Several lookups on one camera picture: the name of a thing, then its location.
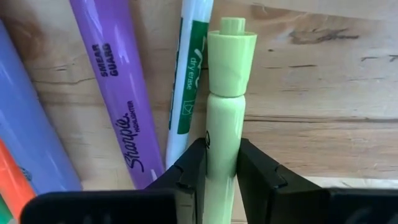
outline green label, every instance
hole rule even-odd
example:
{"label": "green label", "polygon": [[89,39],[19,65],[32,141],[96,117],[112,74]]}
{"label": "green label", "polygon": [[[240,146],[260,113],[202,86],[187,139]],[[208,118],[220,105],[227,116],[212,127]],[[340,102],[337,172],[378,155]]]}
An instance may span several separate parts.
{"label": "green label", "polygon": [[180,36],[178,37],[178,43],[177,43],[177,55],[175,59],[175,68],[174,68],[174,82],[173,82],[173,90],[172,90],[172,101],[171,101],[171,106],[170,106],[170,115],[169,115],[169,130],[172,127],[172,116],[173,116],[173,104],[174,104],[174,89],[175,89],[175,79],[177,78],[177,67],[178,67],[178,55],[180,53],[180,41],[181,41],[181,30],[182,30],[182,21],[183,19],[181,18],[180,22]]}
{"label": "green label", "polygon": [[203,62],[203,50],[205,49],[207,30],[207,22],[193,21],[177,134],[187,134],[191,126],[193,105],[195,104],[195,98],[197,96],[198,81],[201,64]]}

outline wooden surface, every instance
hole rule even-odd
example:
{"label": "wooden surface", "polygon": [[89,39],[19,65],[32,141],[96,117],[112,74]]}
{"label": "wooden surface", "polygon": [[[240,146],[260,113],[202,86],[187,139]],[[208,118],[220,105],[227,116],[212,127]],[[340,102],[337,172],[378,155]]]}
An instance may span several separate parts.
{"label": "wooden surface", "polygon": [[[164,155],[181,0],[131,0]],[[0,16],[86,189],[131,189],[67,0],[3,0]],[[244,137],[324,186],[398,186],[398,3],[215,0],[259,34]],[[191,141],[203,136],[203,70]],[[234,221],[245,221],[239,194]]]}

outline white dry erase marker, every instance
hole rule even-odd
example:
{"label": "white dry erase marker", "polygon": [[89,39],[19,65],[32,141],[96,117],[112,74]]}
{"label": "white dry erase marker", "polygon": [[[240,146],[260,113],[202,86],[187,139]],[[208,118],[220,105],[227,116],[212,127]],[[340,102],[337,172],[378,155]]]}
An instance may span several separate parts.
{"label": "white dry erase marker", "polygon": [[182,3],[167,140],[167,169],[180,158],[188,144],[188,132],[197,97],[203,50],[212,9],[213,0],[183,0]]}

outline wooden board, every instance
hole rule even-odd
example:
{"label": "wooden board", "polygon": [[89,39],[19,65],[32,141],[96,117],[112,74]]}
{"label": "wooden board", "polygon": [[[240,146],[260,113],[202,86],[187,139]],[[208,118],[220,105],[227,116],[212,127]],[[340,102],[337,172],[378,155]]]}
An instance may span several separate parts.
{"label": "wooden board", "polygon": [[[397,187],[398,19],[391,0],[215,0],[259,34],[244,137],[320,185]],[[164,155],[181,0],[131,1]],[[66,0],[3,0],[0,17],[86,189],[131,189]],[[203,70],[190,141],[203,136]],[[245,222],[236,197],[234,221]]]}

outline highlighter cap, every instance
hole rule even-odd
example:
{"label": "highlighter cap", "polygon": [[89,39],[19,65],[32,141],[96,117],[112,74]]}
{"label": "highlighter cap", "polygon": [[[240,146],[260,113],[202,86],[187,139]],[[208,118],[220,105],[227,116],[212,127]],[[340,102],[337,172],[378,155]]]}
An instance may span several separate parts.
{"label": "highlighter cap", "polygon": [[208,33],[210,91],[223,97],[245,94],[257,34],[246,32],[245,18],[224,17],[221,29]]}

